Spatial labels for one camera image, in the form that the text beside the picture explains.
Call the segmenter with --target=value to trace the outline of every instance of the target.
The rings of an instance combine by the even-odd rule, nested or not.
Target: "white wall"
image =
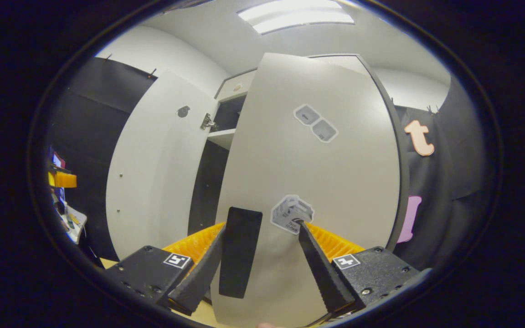
[[[375,68],[376,75],[384,85],[394,104],[437,112],[448,93],[448,84],[410,72]]]
[[[214,96],[229,74],[206,55],[177,37],[152,27],[138,26],[119,36],[97,57],[122,62],[154,75],[169,70]]]

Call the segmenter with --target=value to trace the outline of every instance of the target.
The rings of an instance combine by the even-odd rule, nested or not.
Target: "open cabinet door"
[[[140,99],[108,171],[108,231],[119,259],[144,245],[165,247],[187,236],[210,130],[200,125],[216,109],[215,99],[171,72],[160,75]]]
[[[297,119],[303,105],[320,118]],[[217,321],[300,327],[327,313],[298,235],[271,224],[271,209],[285,195],[313,207],[314,225],[368,248],[387,245],[399,193],[394,128],[373,80],[312,58],[265,54],[240,114],[216,215],[218,223],[230,207],[255,210],[262,224],[244,298],[219,294],[218,268],[211,284]]]

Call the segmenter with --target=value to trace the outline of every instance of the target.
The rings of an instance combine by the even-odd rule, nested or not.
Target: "ceiling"
[[[355,25],[305,25],[260,35],[236,12],[264,2],[268,0],[213,0],[167,12],[142,25],[184,40],[231,75],[256,67],[265,52],[353,53],[373,68],[399,69],[449,84],[446,69],[423,46],[363,8],[342,3]]]

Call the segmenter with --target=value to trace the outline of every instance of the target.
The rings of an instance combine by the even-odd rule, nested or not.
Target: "fluorescent light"
[[[260,24],[254,25],[254,29],[260,33],[283,29],[285,27],[297,26],[310,23],[354,23],[350,15],[339,12],[303,11],[275,17]]]
[[[312,8],[341,8],[341,6],[330,0],[276,0],[246,9],[238,15],[245,21],[251,21],[271,13]]]

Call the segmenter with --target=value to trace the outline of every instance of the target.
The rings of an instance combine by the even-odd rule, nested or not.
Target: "metal hinge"
[[[200,129],[206,129],[207,127],[212,127],[210,130],[218,129],[218,125],[212,121],[210,118],[210,114],[206,113],[204,116],[204,121],[202,121],[202,125],[200,125]]]

